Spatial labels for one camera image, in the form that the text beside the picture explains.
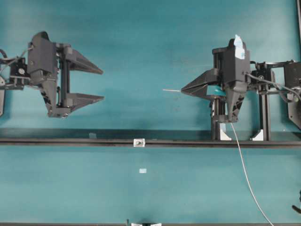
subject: needle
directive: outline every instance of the needle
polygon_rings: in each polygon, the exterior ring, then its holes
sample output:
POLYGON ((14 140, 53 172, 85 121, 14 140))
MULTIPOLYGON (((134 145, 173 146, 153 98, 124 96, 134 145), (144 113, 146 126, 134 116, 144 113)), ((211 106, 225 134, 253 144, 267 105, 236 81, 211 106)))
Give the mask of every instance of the needle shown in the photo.
POLYGON ((163 91, 180 92, 180 90, 176 90, 176 89, 163 89, 163 91))

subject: thin wire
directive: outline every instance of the thin wire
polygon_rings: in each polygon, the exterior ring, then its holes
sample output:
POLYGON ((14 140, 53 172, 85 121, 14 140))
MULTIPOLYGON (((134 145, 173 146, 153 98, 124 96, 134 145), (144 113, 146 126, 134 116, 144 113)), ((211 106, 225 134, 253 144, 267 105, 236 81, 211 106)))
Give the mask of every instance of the thin wire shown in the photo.
POLYGON ((22 58, 22 57, 25 55, 25 53, 26 53, 27 51, 31 50, 31 49, 32 49, 32 47, 27 48, 27 49, 25 49, 25 50, 22 52, 22 54, 20 55, 20 57, 16 56, 15 59, 14 59, 13 61, 9 62, 7 65, 5 65, 5 66, 0 70, 0 74, 5 70, 5 68, 7 68, 8 66, 10 66, 10 65, 13 64, 14 62, 16 62, 18 59, 22 58))
POLYGON ((269 81, 269 80, 257 78, 256 76, 253 76, 250 73, 245 73, 245 75, 251 77, 252 79, 255 79, 255 80, 258 80, 258 81, 263 81, 263 82, 268 83, 268 84, 272 84, 272 85, 274 85, 276 87, 280 86, 280 87, 282 87, 282 88, 284 88, 284 89, 286 89, 286 90, 294 93, 297 96, 297 98, 301 101, 301 96, 295 90, 293 90, 293 89, 290 89, 290 88, 288 88, 288 87, 286 87, 284 85, 281 85, 279 83, 276 83, 276 82, 272 82, 272 81, 269 81))
POLYGON ((163 91, 180 92, 180 90, 176 90, 176 89, 163 89, 163 91))
POLYGON ((232 129, 233 129, 233 132, 234 132, 234 135, 235 135, 235 139, 236 139, 236 142, 237 142, 237 146, 238 146, 238 150, 239 150, 239 155, 240 155, 241 163, 242 163, 242 165, 243 165, 243 169, 244 169, 246 181, 247 181, 247 183, 248 183, 248 187, 249 187, 249 190, 250 190, 250 192, 251 192, 251 195, 252 195, 252 197, 253 197, 253 199, 254 199, 254 201, 255 201, 255 203, 256 203, 258 209, 260 210, 260 212, 261 212, 262 215, 264 216, 264 218, 269 222, 269 224, 270 224, 271 226, 274 226, 273 223, 272 223, 272 222, 269 220, 269 218, 267 217, 267 215, 265 215, 265 213, 264 213, 263 210, 261 209, 259 203, 257 202, 256 196, 254 195, 253 189, 252 189, 251 184, 250 184, 250 181, 249 181, 248 174, 247 174, 247 172, 246 172, 245 160, 244 160, 243 154, 241 153, 241 149, 240 149, 240 146, 239 146, 239 141, 238 141, 238 137, 237 137, 237 135, 236 135, 236 131, 235 131, 235 129, 234 129, 234 126, 233 126, 232 122, 230 122, 230 125, 231 125, 231 127, 232 127, 232 129))

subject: white bracket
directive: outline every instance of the white bracket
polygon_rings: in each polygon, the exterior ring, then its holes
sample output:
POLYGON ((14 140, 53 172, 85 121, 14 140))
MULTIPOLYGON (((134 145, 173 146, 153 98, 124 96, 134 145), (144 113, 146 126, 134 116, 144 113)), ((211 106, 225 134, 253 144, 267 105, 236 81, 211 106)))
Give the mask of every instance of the white bracket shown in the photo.
POLYGON ((134 139, 134 147, 145 147, 145 139, 134 139))
POLYGON ((261 129, 253 138, 252 141, 263 141, 263 129, 261 129))
POLYGON ((222 129, 220 129, 221 140, 232 140, 222 129))

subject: teal background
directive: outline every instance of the teal background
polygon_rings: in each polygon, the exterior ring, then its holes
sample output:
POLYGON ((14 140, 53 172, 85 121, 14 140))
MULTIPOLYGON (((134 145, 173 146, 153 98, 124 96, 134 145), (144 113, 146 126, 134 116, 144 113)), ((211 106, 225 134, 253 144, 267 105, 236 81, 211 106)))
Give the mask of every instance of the teal background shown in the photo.
MULTIPOLYGON (((7 92, 1 128, 209 130, 209 102, 180 89, 212 67, 211 51, 238 34, 251 59, 300 60, 294 0, 0 1, 0 48, 19 55, 47 31, 104 70, 73 73, 71 91, 105 96, 65 120, 47 117, 38 91, 7 92)), ((277 70, 277 81, 283 72, 277 70)), ((259 127, 257 96, 239 135, 259 127)), ((271 97, 272 131, 299 130, 271 97)), ((300 222, 299 150, 243 150, 272 222, 300 222)), ((66 223, 264 222, 237 149, 0 146, 0 221, 66 223), (139 174, 146 168, 146 174, 139 174)))

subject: small white label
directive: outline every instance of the small white label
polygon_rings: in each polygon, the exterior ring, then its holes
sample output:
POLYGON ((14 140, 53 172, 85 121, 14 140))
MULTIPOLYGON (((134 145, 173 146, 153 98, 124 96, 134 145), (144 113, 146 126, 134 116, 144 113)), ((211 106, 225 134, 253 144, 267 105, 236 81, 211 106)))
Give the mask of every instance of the small white label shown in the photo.
POLYGON ((245 49, 243 47, 243 41, 241 38, 236 34, 234 39, 235 45, 235 57, 241 60, 245 59, 245 49))
POLYGON ((147 170, 146 169, 139 169, 139 173, 146 173, 147 170))

